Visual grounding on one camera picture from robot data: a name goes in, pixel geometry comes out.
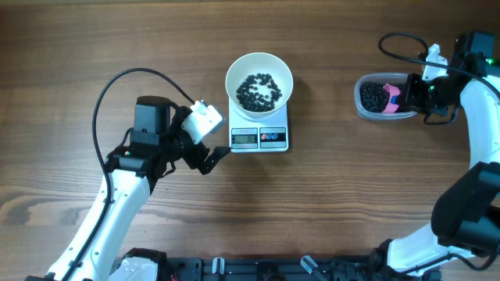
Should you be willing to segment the pink scoop blue handle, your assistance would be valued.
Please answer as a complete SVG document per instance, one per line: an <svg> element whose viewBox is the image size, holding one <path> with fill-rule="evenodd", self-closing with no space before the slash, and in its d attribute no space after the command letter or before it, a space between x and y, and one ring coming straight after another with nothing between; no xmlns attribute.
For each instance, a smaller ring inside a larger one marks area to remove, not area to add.
<svg viewBox="0 0 500 281"><path fill-rule="evenodd" d="M397 104L397 97L401 94L401 91L398 87L390 84L385 84L383 89L389 94L389 99L383 113L396 113L399 108L399 105Z"/></svg>

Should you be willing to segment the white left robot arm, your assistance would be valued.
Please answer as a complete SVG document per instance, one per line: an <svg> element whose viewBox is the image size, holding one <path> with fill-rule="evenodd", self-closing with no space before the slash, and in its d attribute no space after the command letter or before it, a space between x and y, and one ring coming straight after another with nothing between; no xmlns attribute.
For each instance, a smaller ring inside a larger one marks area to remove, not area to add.
<svg viewBox="0 0 500 281"><path fill-rule="evenodd" d="M134 125L105 160L103 180L91 209L70 245L50 267L46 280L173 280L174 269L161 251L118 251L130 225L158 180L183 159L191 169L210 173L229 153L202 143L224 121L219 111L196 101L189 107L156 96L137 99Z"/></svg>

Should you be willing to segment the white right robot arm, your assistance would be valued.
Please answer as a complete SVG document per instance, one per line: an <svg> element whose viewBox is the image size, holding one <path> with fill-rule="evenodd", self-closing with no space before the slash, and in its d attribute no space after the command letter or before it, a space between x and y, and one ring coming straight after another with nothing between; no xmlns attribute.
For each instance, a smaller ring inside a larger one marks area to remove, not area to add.
<svg viewBox="0 0 500 281"><path fill-rule="evenodd" d="M488 269L499 256L499 60L495 36L466 31L458 36L450 62L441 64L429 48L414 60L425 67L412 73L393 102L423 114L466 115L469 170L437 200L430 223L389 242L385 266L402 278L454 259L474 271Z"/></svg>

